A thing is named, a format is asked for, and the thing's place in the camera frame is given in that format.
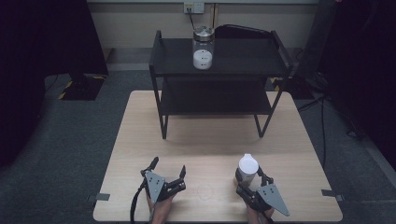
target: wall socket plate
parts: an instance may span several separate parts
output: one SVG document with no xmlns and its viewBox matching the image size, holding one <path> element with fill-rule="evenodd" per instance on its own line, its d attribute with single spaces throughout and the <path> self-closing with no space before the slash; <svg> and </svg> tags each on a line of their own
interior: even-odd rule
<svg viewBox="0 0 396 224">
<path fill-rule="evenodd" d="M 188 14 L 188 8 L 191 9 L 191 14 L 203 14 L 205 12 L 205 3 L 203 2 L 185 2 L 184 13 Z"/>
</svg>

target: gray carpet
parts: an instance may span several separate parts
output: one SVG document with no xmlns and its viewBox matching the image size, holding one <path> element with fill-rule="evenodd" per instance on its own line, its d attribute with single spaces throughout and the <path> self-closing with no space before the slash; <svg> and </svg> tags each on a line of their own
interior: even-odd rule
<svg viewBox="0 0 396 224">
<path fill-rule="evenodd" d="M 69 77 L 55 79 L 46 79 L 42 118 L 24 151 L 0 170 L 2 224 L 96 223 L 87 197 L 100 190 L 129 95 L 151 90 L 149 71 L 111 72 L 95 101 L 61 101 Z M 328 102 L 324 108 L 324 170 L 334 192 L 345 197 L 341 223 L 394 223 L 396 189 L 366 143 L 346 135 L 342 115 Z M 320 104 L 301 116 L 322 161 Z"/>
</svg>

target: cable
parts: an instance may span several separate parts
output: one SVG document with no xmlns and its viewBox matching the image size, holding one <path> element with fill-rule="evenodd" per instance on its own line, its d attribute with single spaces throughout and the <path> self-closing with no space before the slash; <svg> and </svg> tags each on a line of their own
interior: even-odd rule
<svg viewBox="0 0 396 224">
<path fill-rule="evenodd" d="M 56 78 L 55 78 L 55 80 L 52 82 L 52 84 L 50 84 L 50 85 L 46 88 L 46 92 L 49 91 L 49 90 L 52 88 L 53 84 L 55 84 L 56 80 L 58 80 L 58 76 L 59 76 L 59 75 L 56 75 Z"/>
<path fill-rule="evenodd" d="M 324 131 L 324 99 L 326 97 L 322 96 L 321 99 L 321 125 L 322 125 L 322 137 L 323 137 L 323 162 L 322 162 L 322 168 L 324 169 L 326 165 L 326 133 Z"/>
<path fill-rule="evenodd" d="M 191 8 L 188 7 L 188 8 L 187 8 L 187 11 L 189 12 L 190 21 L 191 21 L 191 25 L 192 25 L 192 30 L 195 30 L 194 22 L 192 21 Z"/>
</svg>

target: black cable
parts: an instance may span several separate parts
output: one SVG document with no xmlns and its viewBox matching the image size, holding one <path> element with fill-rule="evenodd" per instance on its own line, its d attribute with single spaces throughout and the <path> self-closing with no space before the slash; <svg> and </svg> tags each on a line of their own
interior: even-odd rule
<svg viewBox="0 0 396 224">
<path fill-rule="evenodd" d="M 137 190 L 137 193 L 134 195 L 134 199 L 132 200 L 131 211 L 130 211 L 131 224 L 134 224 L 134 211 L 136 210 L 137 197 L 139 196 L 140 191 L 142 191 L 142 189 L 146 186 L 146 183 L 147 183 L 146 179 L 143 180 L 142 184 Z"/>
<path fill-rule="evenodd" d="M 50 84 L 50 85 L 46 88 L 46 92 L 47 92 L 49 89 L 52 88 L 53 84 L 55 84 L 56 80 L 58 80 L 58 76 L 59 76 L 59 75 L 56 75 L 56 78 L 55 78 L 55 80 L 52 82 L 52 84 Z"/>
<path fill-rule="evenodd" d="M 191 8 L 188 7 L 188 8 L 187 8 L 187 11 L 189 12 L 190 21 L 191 21 L 191 25 L 192 25 L 192 30 L 195 30 L 194 22 L 192 21 Z"/>
<path fill-rule="evenodd" d="M 322 168 L 324 169 L 326 165 L 326 133 L 324 131 L 324 99 L 325 97 L 323 96 L 321 99 L 321 125 L 322 125 L 322 137 L 323 137 L 323 163 L 322 163 Z"/>
<path fill-rule="evenodd" d="M 295 59 L 296 59 L 298 62 L 301 60 L 300 55 L 302 55 L 303 52 L 304 52 L 304 49 L 300 49 L 300 50 L 297 52 L 297 54 L 296 54 L 296 56 L 295 56 Z"/>
</svg>

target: white wall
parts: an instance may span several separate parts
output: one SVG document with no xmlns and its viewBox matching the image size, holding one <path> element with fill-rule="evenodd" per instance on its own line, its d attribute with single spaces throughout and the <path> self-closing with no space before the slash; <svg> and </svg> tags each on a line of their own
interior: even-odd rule
<svg viewBox="0 0 396 224">
<path fill-rule="evenodd" d="M 287 48 L 304 46 L 315 5 L 205 4 L 205 14 L 192 15 L 195 26 L 226 23 L 276 30 Z M 90 4 L 103 48 L 151 48 L 156 30 L 163 37 L 192 37 L 183 4 Z"/>
</svg>

